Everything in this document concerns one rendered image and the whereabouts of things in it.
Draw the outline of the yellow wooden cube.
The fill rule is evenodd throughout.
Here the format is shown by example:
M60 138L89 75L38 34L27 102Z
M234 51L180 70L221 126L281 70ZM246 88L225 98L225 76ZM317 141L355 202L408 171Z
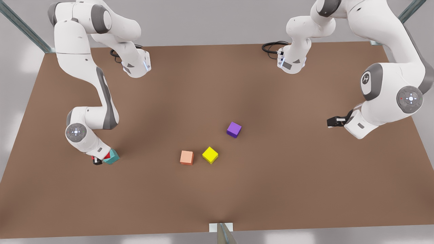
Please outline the yellow wooden cube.
M208 147L203 153L202 157L211 165L218 158L219 154L211 147Z

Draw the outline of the purple wooden cube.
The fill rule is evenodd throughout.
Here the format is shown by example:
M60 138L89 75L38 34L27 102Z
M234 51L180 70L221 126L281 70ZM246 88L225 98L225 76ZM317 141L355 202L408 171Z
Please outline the purple wooden cube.
M241 128L242 128L242 126L240 126L239 124L231 122L228 129L226 130L226 133L233 138L237 138L237 136L240 133Z

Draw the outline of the teal wooden cube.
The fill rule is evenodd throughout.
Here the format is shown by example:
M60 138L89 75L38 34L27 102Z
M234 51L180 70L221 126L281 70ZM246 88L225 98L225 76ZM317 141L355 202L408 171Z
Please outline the teal wooden cube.
M111 153L111 158L108 159L108 160L106 160L106 161L103 161L103 162L105 162L105 163L107 163L109 165L111 165L114 162L116 162L116 161L119 160L118 153L113 148L110 149L110 153Z

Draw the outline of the silver frame post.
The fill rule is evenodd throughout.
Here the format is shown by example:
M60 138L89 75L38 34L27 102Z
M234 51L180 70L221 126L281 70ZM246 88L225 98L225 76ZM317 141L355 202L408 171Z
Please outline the silver frame post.
M237 244L232 235L234 231L233 223L210 223L209 232L217 233L217 244Z
M30 28L3 0L0 0L0 13L2 13L44 53L55 53L55 49L50 47L38 34L36 34L36 32Z
M389 4L400 9L397 18L406 23L429 0L387 0Z

